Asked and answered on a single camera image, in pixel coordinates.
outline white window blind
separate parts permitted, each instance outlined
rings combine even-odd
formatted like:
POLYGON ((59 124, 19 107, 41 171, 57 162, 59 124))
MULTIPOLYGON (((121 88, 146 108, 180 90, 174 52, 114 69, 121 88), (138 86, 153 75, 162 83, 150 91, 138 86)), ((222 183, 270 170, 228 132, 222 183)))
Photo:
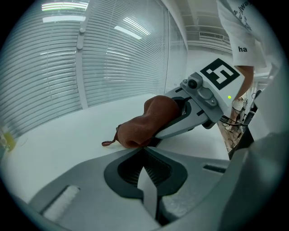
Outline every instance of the white window blind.
POLYGON ((14 137, 81 109, 75 49, 88 0, 38 1, 0 52, 0 117, 14 137))
POLYGON ((179 87, 186 79, 187 50, 179 28, 169 13, 169 55, 165 92, 179 87))
POLYGON ((140 94, 163 94, 168 10, 160 0, 97 0, 83 47, 88 106, 140 94))

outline white t-shirt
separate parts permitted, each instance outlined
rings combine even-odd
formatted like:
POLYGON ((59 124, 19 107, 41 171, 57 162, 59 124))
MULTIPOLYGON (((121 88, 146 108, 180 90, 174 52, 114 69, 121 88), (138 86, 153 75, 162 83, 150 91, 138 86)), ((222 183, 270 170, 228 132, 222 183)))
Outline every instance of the white t-shirt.
POLYGON ((265 56, 272 64, 274 78, 255 100, 258 110, 249 124, 254 140, 279 133, 289 125, 289 79, 284 52, 266 20, 246 0, 217 0, 219 18, 229 35, 233 65, 264 67, 265 56))
POLYGON ((259 11, 246 0, 217 0, 217 6, 229 35, 233 65, 265 68, 267 59, 274 74, 281 64, 281 47, 259 11))

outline brown cloth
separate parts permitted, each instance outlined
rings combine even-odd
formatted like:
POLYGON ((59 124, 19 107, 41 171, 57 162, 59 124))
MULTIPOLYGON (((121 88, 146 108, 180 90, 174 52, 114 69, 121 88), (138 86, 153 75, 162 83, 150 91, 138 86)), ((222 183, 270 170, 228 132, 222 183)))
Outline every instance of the brown cloth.
POLYGON ((144 103, 144 113, 118 126, 113 141, 102 142, 108 146, 116 140, 125 148, 147 146, 152 136, 170 121, 180 116, 177 103, 167 96, 155 96, 144 103))

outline ceiling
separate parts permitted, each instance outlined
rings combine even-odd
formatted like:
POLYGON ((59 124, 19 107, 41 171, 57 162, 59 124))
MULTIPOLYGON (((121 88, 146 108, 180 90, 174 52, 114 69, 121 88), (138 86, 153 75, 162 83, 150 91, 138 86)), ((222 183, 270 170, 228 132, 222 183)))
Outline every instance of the ceiling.
POLYGON ((180 9, 187 40, 198 40, 199 32, 228 36, 218 17, 216 0, 175 0, 180 9))

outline white table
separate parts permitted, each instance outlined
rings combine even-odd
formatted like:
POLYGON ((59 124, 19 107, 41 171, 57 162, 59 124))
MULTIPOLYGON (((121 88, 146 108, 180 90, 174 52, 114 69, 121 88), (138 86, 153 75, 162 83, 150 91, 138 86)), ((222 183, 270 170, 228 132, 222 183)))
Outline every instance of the white table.
MULTIPOLYGON (((109 102, 43 124, 21 136, 12 153, 1 163, 9 191, 29 202, 46 184, 73 166, 124 148, 112 140, 116 127, 143 114, 152 94, 109 102)), ((198 126, 190 132, 163 140, 158 148, 179 154, 228 160, 222 135, 215 125, 198 126)))

